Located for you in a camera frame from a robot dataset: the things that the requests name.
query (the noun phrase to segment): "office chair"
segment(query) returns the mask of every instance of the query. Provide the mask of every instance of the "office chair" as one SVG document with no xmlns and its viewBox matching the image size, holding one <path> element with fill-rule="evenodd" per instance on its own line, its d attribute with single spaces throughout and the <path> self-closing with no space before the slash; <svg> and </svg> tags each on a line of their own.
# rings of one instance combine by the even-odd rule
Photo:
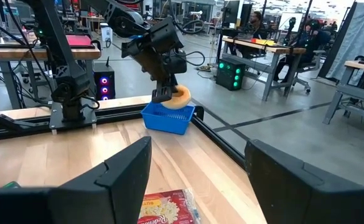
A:
<svg viewBox="0 0 364 224">
<path fill-rule="evenodd" d="M 298 77 L 299 73 L 309 72 L 318 70 L 320 68 L 320 58 L 323 53 L 325 53 L 325 50 L 323 50 L 324 46 L 320 46 L 318 50 L 314 50 L 313 53 L 315 53 L 312 62 L 310 63 L 302 63 L 299 65 L 298 69 L 296 70 L 296 74 L 294 77 L 294 80 L 292 81 L 292 86 L 295 86 L 296 83 L 299 83 L 305 87 L 305 91 L 307 94 L 310 93 L 310 85 L 309 82 L 302 80 Z"/>
</svg>

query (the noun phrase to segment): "blue basket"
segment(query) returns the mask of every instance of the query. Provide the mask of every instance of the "blue basket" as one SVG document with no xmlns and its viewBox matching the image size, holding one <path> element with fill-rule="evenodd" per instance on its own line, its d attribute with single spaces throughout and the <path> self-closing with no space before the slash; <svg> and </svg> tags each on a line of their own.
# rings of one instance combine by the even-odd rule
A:
<svg viewBox="0 0 364 224">
<path fill-rule="evenodd" d="M 192 119 L 194 106 L 171 110 L 160 103 L 149 103 L 141 113 L 148 129 L 184 134 Z"/>
</svg>

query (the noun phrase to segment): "gray floor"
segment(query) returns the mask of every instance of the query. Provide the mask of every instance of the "gray floor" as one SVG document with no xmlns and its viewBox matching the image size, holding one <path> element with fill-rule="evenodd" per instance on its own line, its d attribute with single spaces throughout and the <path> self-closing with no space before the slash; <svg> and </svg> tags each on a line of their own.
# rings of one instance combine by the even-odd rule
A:
<svg viewBox="0 0 364 224">
<path fill-rule="evenodd" d="M 116 97 L 149 95 L 155 83 L 150 81 L 149 75 L 142 73 L 135 61 L 129 57 L 121 58 L 119 48 L 122 41 L 115 39 L 115 46 L 104 49 L 100 58 L 104 61 L 110 56 L 110 65 L 116 74 Z M 215 50 L 211 53 L 209 37 L 185 36 L 184 50 L 187 53 L 201 51 L 207 58 L 205 63 L 212 62 L 216 56 Z M 188 58 L 193 63 L 202 61 L 198 54 Z M 270 60 L 271 55 L 258 59 L 266 63 Z M 203 77 L 212 75 L 205 72 L 200 74 Z M 316 72 L 301 75 L 312 87 L 310 95 L 306 95 L 304 88 L 297 85 L 288 98 L 282 96 L 282 90 L 273 90 L 267 102 L 261 101 L 264 85 L 250 79 L 244 82 L 244 89 L 247 90 L 228 91 L 214 81 L 200 77 L 192 65 L 188 65 L 187 73 L 177 75 L 177 79 L 190 89 L 194 98 L 192 103 L 207 109 L 205 122 L 237 150 L 243 152 L 247 139 L 259 139 L 310 164 L 364 185 L 364 119 L 355 115 L 345 118 L 343 111 L 338 111 L 330 125 L 323 124 L 335 87 L 310 79 L 316 76 Z M 46 87 L 39 89 L 40 96 L 49 95 Z M 0 110 L 9 109 L 7 91 L 0 82 Z"/>
</svg>

